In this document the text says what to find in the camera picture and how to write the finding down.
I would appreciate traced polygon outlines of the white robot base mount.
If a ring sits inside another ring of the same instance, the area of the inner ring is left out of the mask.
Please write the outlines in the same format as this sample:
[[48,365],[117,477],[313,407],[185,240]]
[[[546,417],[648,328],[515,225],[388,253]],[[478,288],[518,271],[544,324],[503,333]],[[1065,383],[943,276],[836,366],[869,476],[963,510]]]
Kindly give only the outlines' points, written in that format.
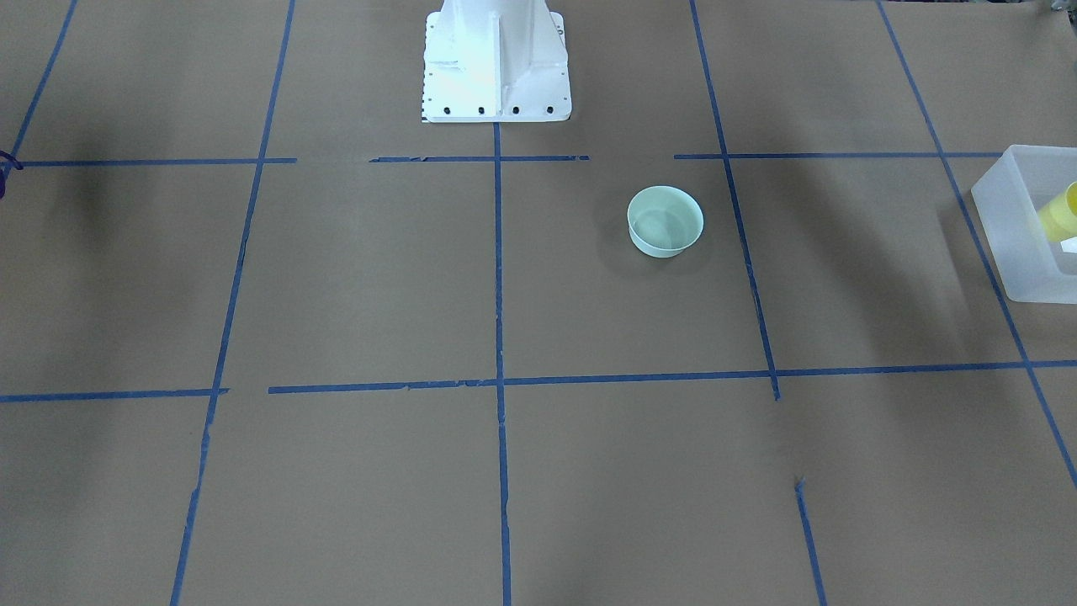
[[549,123],[573,114],[565,20],[545,1],[445,1],[424,24],[421,119]]

